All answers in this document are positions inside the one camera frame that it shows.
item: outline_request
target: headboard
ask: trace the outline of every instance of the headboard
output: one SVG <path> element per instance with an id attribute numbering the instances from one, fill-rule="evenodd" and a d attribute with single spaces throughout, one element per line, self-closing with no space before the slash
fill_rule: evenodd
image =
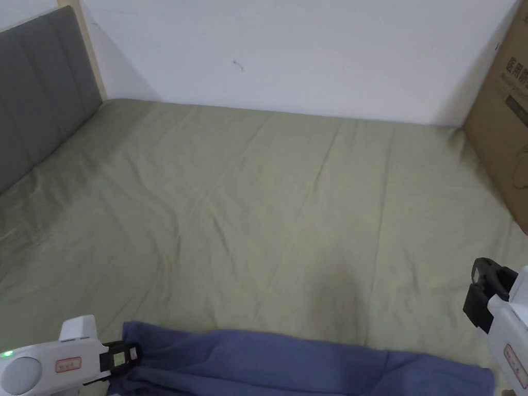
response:
<path id="1" fill-rule="evenodd" d="M 101 103 L 71 7 L 0 32 L 0 194 Z"/>

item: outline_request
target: bed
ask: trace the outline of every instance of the bed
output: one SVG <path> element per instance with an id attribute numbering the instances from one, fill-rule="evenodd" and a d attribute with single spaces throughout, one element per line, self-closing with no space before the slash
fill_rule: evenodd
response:
<path id="1" fill-rule="evenodd" d="M 102 102 L 68 7 L 0 50 L 0 349 L 94 314 L 496 368 L 470 269 L 528 246 L 461 130 Z"/>

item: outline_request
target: mattress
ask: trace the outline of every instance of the mattress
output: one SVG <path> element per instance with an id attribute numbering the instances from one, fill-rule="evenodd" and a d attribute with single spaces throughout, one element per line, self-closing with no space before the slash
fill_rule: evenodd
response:
<path id="1" fill-rule="evenodd" d="M 94 314 L 496 369 L 462 306 L 525 238 L 457 129 L 110 100 L 0 196 L 0 350 Z"/>

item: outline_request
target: white wall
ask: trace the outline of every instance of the white wall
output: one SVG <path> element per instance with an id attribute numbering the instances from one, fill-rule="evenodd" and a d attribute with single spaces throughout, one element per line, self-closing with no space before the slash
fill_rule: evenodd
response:
<path id="1" fill-rule="evenodd" d="M 516 4 L 81 1 L 111 98 L 444 125 L 464 120 Z M 0 23 L 50 2 L 0 0 Z"/>
<path id="2" fill-rule="evenodd" d="M 0 30 L 56 7 L 56 0 L 0 0 Z"/>

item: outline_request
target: blue towel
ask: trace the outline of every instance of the blue towel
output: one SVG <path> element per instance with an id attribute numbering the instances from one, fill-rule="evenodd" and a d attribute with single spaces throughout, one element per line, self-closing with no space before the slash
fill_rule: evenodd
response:
<path id="1" fill-rule="evenodd" d="M 277 334 L 192 334 L 139 322 L 123 339 L 143 361 L 108 394 L 194 396 L 492 396 L 489 369 L 430 355 L 376 351 Z"/>

